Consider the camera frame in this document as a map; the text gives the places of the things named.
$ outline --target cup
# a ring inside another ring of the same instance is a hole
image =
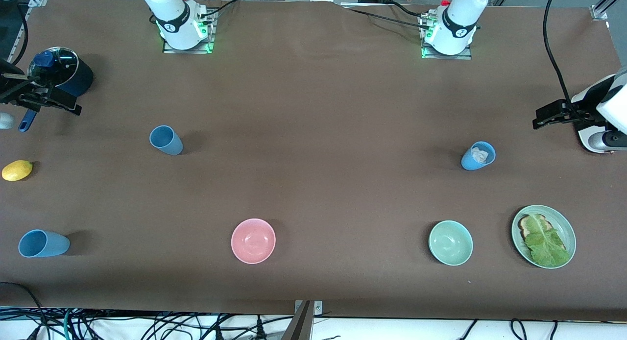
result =
[[[0,129],[11,129],[15,124],[15,117],[6,112],[0,112]]]
[[[25,233],[18,244],[18,251],[27,258],[54,257],[67,252],[69,248],[70,240],[67,237],[44,230]]]
[[[168,155],[179,155],[183,151],[183,142],[172,127],[157,126],[150,133],[150,143]]]
[[[475,159],[475,157],[473,157],[472,150],[474,148],[478,148],[479,150],[482,150],[488,153],[488,157],[486,158],[484,162],[479,162]],[[484,166],[488,166],[492,164],[492,162],[494,162],[494,159],[496,159],[496,157],[497,157],[497,152],[494,150],[493,146],[490,145],[490,143],[477,142],[477,143],[474,143],[468,149],[468,151],[466,151],[466,154],[464,154],[464,157],[461,158],[461,166],[462,168],[466,170],[479,170],[480,168],[483,168]]]

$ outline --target pink bowl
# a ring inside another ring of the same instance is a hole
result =
[[[262,219],[240,222],[231,236],[233,254],[246,264],[257,264],[268,259],[275,244],[276,236],[272,226]]]

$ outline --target yellow lemon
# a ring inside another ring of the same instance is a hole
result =
[[[11,162],[2,169],[2,178],[7,181],[19,181],[31,174],[33,164],[26,160]]]

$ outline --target bread slice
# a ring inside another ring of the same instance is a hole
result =
[[[547,218],[542,215],[542,214],[535,214],[539,217],[540,219],[540,223],[544,225],[544,229],[545,230],[551,230],[553,228],[553,225],[551,225],[550,222],[547,221]],[[520,219],[520,222],[518,223],[518,227],[520,228],[520,232],[522,233],[522,238],[526,239],[527,236],[531,233],[529,231],[529,229],[527,228],[528,225],[528,220],[531,217],[529,217],[529,215],[526,215],[524,218]],[[562,242],[562,248],[564,248],[566,250],[566,246],[564,246],[564,243]]]

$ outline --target light green bowl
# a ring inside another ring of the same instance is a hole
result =
[[[562,242],[564,242],[564,246],[566,250],[571,255],[571,258],[567,260],[564,264],[558,267],[543,267],[540,264],[531,260],[531,252],[527,245],[525,244],[525,240],[522,238],[522,232],[520,231],[520,227],[518,223],[522,218],[526,215],[530,214],[541,214],[547,218],[547,221],[553,225],[553,228],[557,230],[557,234],[559,235]],[[549,208],[544,205],[530,205],[522,208],[517,214],[516,217],[513,218],[513,222],[511,223],[511,239],[513,239],[513,245],[516,246],[516,249],[520,252],[520,255],[524,257],[529,263],[533,264],[536,267],[544,268],[544,269],[557,269],[568,264],[575,255],[575,249],[577,249],[577,240],[575,239],[575,231],[573,231],[573,227],[570,222],[564,217],[564,215],[560,214],[557,210],[553,208]]]
[[[461,266],[472,255],[470,232],[457,221],[446,220],[433,226],[429,234],[429,250],[447,266]]]

